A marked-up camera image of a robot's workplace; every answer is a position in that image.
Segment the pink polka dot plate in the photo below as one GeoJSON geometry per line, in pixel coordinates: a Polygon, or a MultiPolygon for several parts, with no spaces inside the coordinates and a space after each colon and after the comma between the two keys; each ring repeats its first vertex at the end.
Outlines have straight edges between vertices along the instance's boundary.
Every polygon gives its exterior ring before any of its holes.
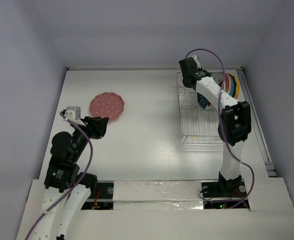
{"type": "Polygon", "coordinates": [[[103,92],[96,95],[89,104],[89,113],[92,117],[108,118],[109,122],[116,121],[123,113],[125,102],[114,92],[103,92]]]}

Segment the pink and cream plate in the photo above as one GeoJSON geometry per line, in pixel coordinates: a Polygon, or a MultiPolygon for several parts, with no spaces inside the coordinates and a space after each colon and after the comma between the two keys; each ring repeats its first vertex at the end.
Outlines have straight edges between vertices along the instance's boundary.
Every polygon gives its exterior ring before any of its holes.
{"type": "Polygon", "coordinates": [[[213,77],[214,81],[221,87],[223,85],[223,81],[225,80],[224,83],[224,91],[228,94],[231,93],[232,90],[232,82],[229,74],[226,72],[223,75],[223,72],[212,72],[211,76],[213,77]]]}

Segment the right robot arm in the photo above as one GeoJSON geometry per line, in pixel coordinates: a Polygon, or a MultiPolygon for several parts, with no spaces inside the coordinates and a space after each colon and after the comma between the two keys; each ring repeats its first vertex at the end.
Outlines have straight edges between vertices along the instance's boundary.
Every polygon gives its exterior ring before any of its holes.
{"type": "Polygon", "coordinates": [[[218,180],[204,182],[201,194],[206,200],[231,198],[244,185],[240,166],[244,143],[252,131],[250,104],[240,102],[225,92],[201,67],[197,56],[180,60],[179,66],[183,85],[205,97],[219,117],[218,135],[223,141],[222,166],[218,180]]]}

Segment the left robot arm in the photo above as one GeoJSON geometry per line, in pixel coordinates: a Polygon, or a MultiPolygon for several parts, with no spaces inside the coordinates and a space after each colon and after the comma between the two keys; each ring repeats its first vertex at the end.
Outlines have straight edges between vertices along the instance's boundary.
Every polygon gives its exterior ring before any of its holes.
{"type": "Polygon", "coordinates": [[[86,169],[80,172],[77,162],[87,146],[90,148],[89,160],[93,159],[91,140],[105,136],[109,118],[86,116],[76,120],[67,113],[63,110],[60,116],[74,132],[62,131],[52,138],[41,215],[26,239],[66,240],[85,201],[98,191],[97,176],[86,169]]]}

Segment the white watermelon plate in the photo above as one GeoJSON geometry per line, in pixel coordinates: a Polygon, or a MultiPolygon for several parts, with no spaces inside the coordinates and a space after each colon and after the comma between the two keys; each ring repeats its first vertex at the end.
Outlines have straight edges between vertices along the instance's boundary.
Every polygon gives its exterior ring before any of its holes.
{"type": "Polygon", "coordinates": [[[198,105],[205,110],[215,110],[215,107],[200,93],[197,93],[198,105]]]}

